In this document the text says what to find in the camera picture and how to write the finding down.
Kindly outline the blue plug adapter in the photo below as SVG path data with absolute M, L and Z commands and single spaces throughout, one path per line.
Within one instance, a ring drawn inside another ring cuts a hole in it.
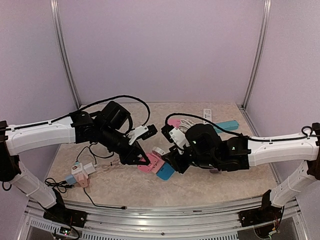
M 175 173 L 175 170 L 168 163 L 165 163 L 156 173 L 156 176 L 163 181 L 168 181 Z

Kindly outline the small white plug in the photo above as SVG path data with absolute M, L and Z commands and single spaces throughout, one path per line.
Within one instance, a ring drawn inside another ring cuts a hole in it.
M 165 154 L 165 151 L 155 146 L 152 148 L 152 153 L 158 156 L 163 156 Z

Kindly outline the pink socket adapter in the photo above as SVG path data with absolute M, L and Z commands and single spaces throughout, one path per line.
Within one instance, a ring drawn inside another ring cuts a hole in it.
M 155 153 L 147 153 L 149 164 L 148 165 L 138 165 L 137 168 L 144 173 L 154 173 L 156 174 L 161 167 L 165 164 L 161 156 Z

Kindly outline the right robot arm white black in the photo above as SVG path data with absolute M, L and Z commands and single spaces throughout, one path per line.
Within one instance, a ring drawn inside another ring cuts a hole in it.
M 275 212 L 320 179 L 320 124 L 304 126 L 299 133 L 274 137 L 251 137 L 229 130 L 222 140 L 219 126 L 209 120 L 196 123 L 185 132 L 169 124 L 166 118 L 161 133 L 173 144 L 162 159 L 184 174 L 190 167 L 234 172 L 259 165 L 301 160 L 300 166 L 277 187 L 263 194 L 256 218 L 266 222 Z

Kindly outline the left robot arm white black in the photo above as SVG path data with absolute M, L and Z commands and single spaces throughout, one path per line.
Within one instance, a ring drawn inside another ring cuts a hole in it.
M 99 143 L 119 156 L 123 165 L 148 165 L 138 143 L 158 131 L 144 122 L 134 127 L 131 114 L 116 96 L 88 104 L 64 116 L 30 124 L 0 123 L 0 181 L 17 187 L 63 223 L 70 218 L 61 194 L 45 185 L 23 165 L 19 154 L 60 144 Z

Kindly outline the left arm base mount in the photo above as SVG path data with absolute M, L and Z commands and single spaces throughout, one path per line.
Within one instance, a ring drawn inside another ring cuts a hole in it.
M 52 207 L 44 210 L 43 217 L 57 223 L 83 228 L 85 226 L 88 213 L 81 210 L 67 208 L 63 198 L 56 189 L 53 189 L 56 200 Z

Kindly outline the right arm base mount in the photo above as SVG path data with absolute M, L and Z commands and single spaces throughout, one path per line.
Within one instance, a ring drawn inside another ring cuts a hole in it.
M 242 227 L 263 224 L 282 218 L 283 208 L 272 206 L 270 195 L 271 190 L 269 189 L 262 195 L 261 206 L 249 210 L 242 210 L 238 213 Z

